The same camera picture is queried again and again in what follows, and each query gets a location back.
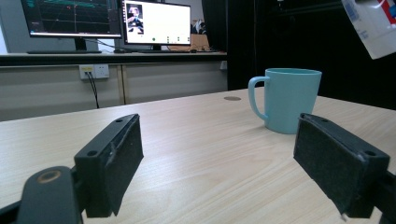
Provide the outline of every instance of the mug handle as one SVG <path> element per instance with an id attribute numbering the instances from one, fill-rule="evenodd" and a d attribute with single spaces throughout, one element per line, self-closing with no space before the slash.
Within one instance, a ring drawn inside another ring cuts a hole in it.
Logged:
<path id="1" fill-rule="evenodd" d="M 258 82 L 269 82 L 270 78 L 269 77 L 253 77 L 249 82 L 248 82 L 248 99 L 250 101 L 250 106 L 251 109 L 253 110 L 253 112 L 259 116 L 259 118 L 263 119 L 263 120 L 267 120 L 268 116 L 260 113 L 259 108 L 256 105 L 256 94 L 255 94 L 255 88 L 256 88 L 256 84 Z"/>

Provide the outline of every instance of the desk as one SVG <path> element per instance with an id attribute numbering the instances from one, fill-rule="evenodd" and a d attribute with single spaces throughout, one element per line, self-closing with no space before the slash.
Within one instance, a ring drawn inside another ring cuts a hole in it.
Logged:
<path id="1" fill-rule="evenodd" d="M 119 215 L 85 223 L 345 223 L 293 159 L 295 135 L 264 128 L 247 90 L 0 122 L 0 206 L 17 201 L 35 172 L 73 166 L 109 122 L 133 113 L 141 117 L 145 158 Z M 313 114 L 396 158 L 396 111 L 318 97 Z M 348 223 L 379 217 L 375 210 Z"/>
<path id="2" fill-rule="evenodd" d="M 70 65 L 90 63 L 167 63 L 227 61 L 227 53 L 100 53 L 100 54 L 0 54 L 0 67 Z"/>
<path id="3" fill-rule="evenodd" d="M 96 80 L 101 107 L 227 90 L 226 53 L 0 54 L 0 120 L 93 109 L 78 64 L 109 64 Z"/>

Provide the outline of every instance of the white wall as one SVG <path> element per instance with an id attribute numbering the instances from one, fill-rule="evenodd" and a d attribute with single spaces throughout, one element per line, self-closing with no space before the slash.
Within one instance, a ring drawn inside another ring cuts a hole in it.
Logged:
<path id="1" fill-rule="evenodd" d="M 0 22 L 0 53 L 7 53 L 6 42 L 4 41 L 3 30 L 1 29 L 1 22 Z"/>

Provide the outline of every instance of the monitor screen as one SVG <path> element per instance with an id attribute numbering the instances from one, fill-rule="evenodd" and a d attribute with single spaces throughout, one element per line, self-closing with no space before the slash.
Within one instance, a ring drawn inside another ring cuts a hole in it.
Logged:
<path id="1" fill-rule="evenodd" d="M 121 38 L 117 0 L 21 0 L 30 37 Z"/>
<path id="2" fill-rule="evenodd" d="M 122 0 L 122 20 L 125 44 L 191 44 L 190 6 Z"/>

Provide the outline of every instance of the cable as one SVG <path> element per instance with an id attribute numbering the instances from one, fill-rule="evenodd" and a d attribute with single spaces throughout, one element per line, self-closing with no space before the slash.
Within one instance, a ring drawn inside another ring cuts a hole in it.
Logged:
<path id="1" fill-rule="evenodd" d="M 86 72 L 85 74 L 88 76 L 88 79 L 90 80 L 91 87 L 92 87 L 92 90 L 93 90 L 93 94 L 94 94 L 94 96 L 95 96 L 96 108 L 99 109 L 100 106 L 99 106 L 99 102 L 98 102 L 98 92 L 97 92 L 97 90 L 96 90 L 95 81 L 93 80 L 93 75 L 92 75 L 91 72 Z"/>

